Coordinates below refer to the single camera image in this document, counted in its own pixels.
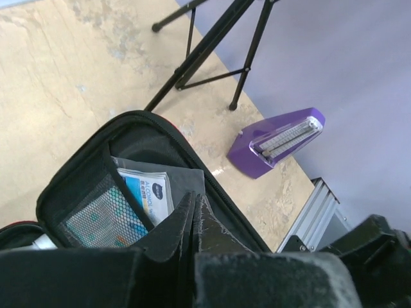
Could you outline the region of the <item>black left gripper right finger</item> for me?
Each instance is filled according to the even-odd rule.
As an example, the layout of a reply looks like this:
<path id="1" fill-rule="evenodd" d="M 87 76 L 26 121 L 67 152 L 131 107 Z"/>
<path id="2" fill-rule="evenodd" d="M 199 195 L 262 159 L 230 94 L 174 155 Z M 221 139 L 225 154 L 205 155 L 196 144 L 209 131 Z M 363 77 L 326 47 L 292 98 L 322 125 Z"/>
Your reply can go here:
<path id="1" fill-rule="evenodd" d="M 195 307 L 361 307 L 351 275 L 330 253 L 257 253 L 196 199 Z"/>

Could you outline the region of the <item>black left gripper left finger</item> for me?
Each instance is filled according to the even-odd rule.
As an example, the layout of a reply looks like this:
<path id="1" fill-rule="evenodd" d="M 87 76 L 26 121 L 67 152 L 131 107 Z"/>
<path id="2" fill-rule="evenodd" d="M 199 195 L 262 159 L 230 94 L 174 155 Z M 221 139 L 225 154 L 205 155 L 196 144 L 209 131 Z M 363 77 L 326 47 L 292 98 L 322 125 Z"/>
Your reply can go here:
<path id="1" fill-rule="evenodd" d="M 1 254 L 2 307 L 191 307 L 195 194 L 128 248 Z"/>

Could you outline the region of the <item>bandage plasters bag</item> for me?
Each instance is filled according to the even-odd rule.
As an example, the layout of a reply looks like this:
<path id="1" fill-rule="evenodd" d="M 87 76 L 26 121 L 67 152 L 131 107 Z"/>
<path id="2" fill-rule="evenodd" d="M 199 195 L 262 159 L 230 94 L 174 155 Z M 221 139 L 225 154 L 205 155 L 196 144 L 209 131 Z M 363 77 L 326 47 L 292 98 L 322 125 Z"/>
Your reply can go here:
<path id="1" fill-rule="evenodd" d="M 129 247 L 148 234 L 117 187 L 88 201 L 63 226 L 86 248 Z"/>

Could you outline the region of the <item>zip bag with wipes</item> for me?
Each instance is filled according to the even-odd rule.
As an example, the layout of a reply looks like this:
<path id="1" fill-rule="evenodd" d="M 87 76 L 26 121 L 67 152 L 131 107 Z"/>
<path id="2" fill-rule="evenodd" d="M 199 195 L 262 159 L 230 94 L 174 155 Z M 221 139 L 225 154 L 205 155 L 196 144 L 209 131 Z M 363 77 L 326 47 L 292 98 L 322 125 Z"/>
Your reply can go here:
<path id="1" fill-rule="evenodd" d="M 174 211 L 186 193 L 206 193 L 201 169 L 136 162 L 119 157 L 112 157 L 112 160 L 127 188 L 155 226 Z"/>

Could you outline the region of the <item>red medicine kit case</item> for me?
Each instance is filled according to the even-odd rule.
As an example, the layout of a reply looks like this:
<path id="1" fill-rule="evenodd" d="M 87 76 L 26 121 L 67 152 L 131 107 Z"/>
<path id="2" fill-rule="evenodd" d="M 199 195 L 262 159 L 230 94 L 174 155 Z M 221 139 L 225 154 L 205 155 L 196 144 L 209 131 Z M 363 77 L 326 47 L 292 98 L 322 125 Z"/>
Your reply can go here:
<path id="1" fill-rule="evenodd" d="M 41 192 L 35 223 L 1 230 L 1 249 L 139 247 L 164 262 L 200 250 L 268 246 L 167 120 L 145 111 L 100 128 Z"/>

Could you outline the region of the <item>white medicine bottle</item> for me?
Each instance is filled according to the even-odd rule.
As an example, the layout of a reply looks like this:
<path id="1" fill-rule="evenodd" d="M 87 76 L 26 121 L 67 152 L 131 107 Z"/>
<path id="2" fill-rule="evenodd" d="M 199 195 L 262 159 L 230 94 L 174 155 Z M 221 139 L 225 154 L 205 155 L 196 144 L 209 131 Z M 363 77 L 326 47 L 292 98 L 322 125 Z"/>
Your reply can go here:
<path id="1" fill-rule="evenodd" d="M 46 235 L 42 234 L 34 240 L 31 246 L 34 250 L 54 250 L 57 249 L 56 244 Z"/>

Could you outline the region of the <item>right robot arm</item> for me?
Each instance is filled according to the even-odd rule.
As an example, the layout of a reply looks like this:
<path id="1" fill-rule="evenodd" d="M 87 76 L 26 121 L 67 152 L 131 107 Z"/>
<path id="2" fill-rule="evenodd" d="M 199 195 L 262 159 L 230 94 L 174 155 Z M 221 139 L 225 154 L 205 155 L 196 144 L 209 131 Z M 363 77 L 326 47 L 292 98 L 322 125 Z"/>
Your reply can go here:
<path id="1" fill-rule="evenodd" d="M 410 237 L 371 215 L 318 252 L 288 252 L 277 307 L 410 307 Z"/>

